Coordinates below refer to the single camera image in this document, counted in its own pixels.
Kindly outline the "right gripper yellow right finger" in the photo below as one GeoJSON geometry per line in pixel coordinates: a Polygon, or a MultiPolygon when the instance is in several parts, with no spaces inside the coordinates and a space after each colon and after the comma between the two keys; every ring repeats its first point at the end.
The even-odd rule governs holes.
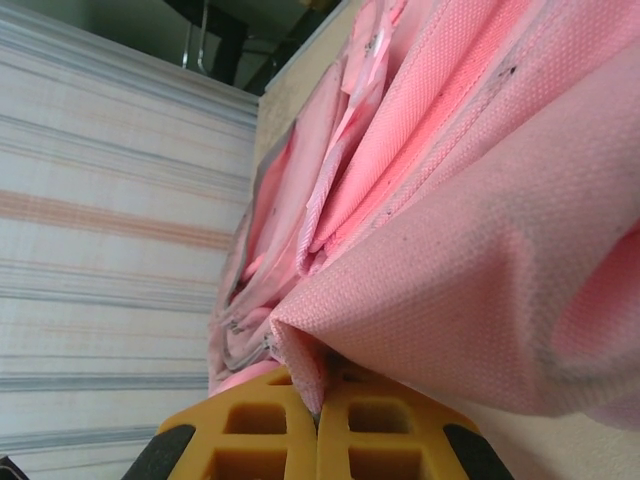
{"type": "Polygon", "coordinates": [[[339,479],[511,479],[463,414],[392,380],[338,373],[318,426],[318,477],[339,479]]]}

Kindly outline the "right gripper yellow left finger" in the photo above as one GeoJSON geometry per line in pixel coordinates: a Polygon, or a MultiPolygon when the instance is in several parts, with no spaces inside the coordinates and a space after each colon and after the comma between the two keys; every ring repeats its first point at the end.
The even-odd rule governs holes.
{"type": "Polygon", "coordinates": [[[166,419],[126,479],[314,479],[317,430],[279,367],[166,419]]]}

